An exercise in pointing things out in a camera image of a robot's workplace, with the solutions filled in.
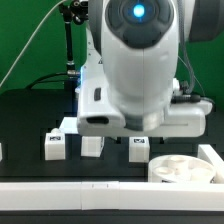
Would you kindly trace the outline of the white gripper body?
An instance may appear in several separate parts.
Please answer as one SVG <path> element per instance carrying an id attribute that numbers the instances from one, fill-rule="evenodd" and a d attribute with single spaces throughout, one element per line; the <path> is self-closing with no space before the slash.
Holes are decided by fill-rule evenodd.
<path id="1" fill-rule="evenodd" d="M 77 129 L 82 136 L 198 137 L 204 134 L 212 104 L 171 104 L 161 112 L 137 119 L 125 117 L 108 99 L 103 78 L 85 80 L 78 99 Z"/>

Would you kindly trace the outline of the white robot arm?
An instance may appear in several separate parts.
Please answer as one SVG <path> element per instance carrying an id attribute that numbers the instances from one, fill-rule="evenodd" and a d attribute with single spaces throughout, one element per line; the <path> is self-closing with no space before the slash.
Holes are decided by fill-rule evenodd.
<path id="1" fill-rule="evenodd" d="M 84 0 L 91 42 L 82 68 L 83 136 L 198 137 L 210 103 L 178 89 L 189 42 L 224 31 L 224 0 Z"/>

